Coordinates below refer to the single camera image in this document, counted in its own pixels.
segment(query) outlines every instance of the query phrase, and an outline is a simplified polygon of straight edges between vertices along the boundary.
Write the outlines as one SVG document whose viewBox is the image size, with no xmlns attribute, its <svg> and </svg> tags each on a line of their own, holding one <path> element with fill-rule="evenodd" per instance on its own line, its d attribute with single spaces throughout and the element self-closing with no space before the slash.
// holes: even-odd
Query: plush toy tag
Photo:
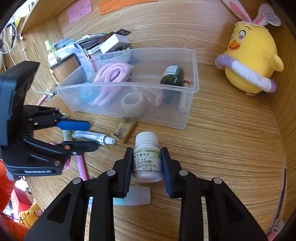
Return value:
<svg viewBox="0 0 296 241">
<path fill-rule="evenodd" d="M 278 27 L 281 25 L 281 20 L 273 12 L 265 10 L 262 12 L 262 16 L 268 23 L 270 23 L 273 26 Z"/>
</svg>

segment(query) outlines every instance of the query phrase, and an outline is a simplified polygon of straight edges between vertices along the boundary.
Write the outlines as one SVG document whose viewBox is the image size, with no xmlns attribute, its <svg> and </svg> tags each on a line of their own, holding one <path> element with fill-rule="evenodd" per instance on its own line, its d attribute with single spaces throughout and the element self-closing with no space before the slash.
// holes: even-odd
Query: yellow plush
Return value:
<svg viewBox="0 0 296 241">
<path fill-rule="evenodd" d="M 269 31 L 250 22 L 238 22 L 233 30 L 227 50 L 224 52 L 263 77 L 269 78 L 274 70 L 283 71 L 284 65 L 277 55 L 276 44 Z M 248 83 L 225 67 L 228 80 L 246 93 L 256 94 L 260 88 Z"/>
<path fill-rule="evenodd" d="M 19 213 L 20 223 L 30 228 L 37 221 L 41 214 L 42 211 L 34 199 L 32 206 L 27 211 Z"/>
</svg>

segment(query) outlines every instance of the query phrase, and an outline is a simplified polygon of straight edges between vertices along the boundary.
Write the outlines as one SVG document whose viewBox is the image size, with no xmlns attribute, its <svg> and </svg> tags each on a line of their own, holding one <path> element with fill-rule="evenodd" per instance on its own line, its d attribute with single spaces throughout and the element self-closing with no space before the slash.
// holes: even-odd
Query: wooden shelf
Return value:
<svg viewBox="0 0 296 241">
<path fill-rule="evenodd" d="M 37 0 L 21 27 L 21 33 L 25 33 L 44 21 L 57 17 L 74 1 L 75 0 Z"/>
</svg>

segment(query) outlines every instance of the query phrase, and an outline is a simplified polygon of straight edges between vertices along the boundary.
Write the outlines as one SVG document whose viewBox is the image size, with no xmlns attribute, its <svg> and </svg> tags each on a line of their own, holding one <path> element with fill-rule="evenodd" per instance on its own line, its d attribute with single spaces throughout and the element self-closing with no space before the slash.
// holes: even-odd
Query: eraser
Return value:
<svg viewBox="0 0 296 241">
<path fill-rule="evenodd" d="M 117 48 L 129 45 L 130 42 L 126 36 L 113 34 L 104 43 L 101 44 L 100 50 L 102 53 L 114 52 Z"/>
<path fill-rule="evenodd" d="M 137 123 L 134 120 L 124 117 L 113 131 L 111 137 L 120 143 L 126 143 L 136 125 Z"/>
</svg>

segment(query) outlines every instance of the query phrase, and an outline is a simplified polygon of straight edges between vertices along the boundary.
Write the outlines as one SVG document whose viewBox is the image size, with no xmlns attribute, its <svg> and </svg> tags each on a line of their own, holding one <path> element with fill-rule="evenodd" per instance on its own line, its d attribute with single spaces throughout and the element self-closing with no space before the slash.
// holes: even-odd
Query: pink bunny ear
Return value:
<svg viewBox="0 0 296 241">
<path fill-rule="evenodd" d="M 221 0 L 240 20 L 252 22 L 250 16 L 238 0 Z"/>
<path fill-rule="evenodd" d="M 263 18 L 263 15 L 262 15 L 263 11 L 272 12 L 274 14 L 274 10 L 272 9 L 272 7 L 269 4 L 263 3 L 260 5 L 260 7 L 258 9 L 258 15 L 253 20 L 253 23 L 261 25 L 261 26 L 265 26 L 268 24 L 268 22 Z"/>
</svg>

